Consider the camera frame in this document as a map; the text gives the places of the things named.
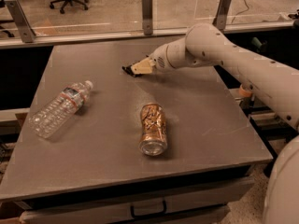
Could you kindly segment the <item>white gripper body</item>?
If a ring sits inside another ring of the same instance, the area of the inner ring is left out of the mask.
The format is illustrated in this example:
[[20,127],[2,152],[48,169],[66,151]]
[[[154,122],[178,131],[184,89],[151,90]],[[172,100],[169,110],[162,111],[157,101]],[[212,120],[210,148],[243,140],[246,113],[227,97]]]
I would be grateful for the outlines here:
[[162,45],[151,53],[149,59],[154,63],[154,67],[160,72],[171,70],[171,65],[166,56],[167,45]]

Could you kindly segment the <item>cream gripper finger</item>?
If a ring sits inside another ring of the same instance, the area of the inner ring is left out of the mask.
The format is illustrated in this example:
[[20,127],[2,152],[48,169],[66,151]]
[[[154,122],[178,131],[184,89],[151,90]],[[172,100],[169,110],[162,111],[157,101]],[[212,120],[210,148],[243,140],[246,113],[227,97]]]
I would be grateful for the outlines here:
[[134,75],[151,74],[154,66],[155,62],[151,58],[145,58],[140,62],[133,64],[131,70]]

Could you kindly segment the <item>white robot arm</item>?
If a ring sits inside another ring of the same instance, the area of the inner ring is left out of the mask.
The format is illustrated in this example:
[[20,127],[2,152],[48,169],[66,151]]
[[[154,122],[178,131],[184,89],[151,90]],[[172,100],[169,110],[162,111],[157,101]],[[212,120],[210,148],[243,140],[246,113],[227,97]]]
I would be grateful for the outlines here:
[[[299,131],[299,70],[239,47],[212,24],[195,24],[184,37],[160,46],[129,70],[136,76],[214,64]],[[299,224],[299,136],[280,151],[274,163],[263,224]]]

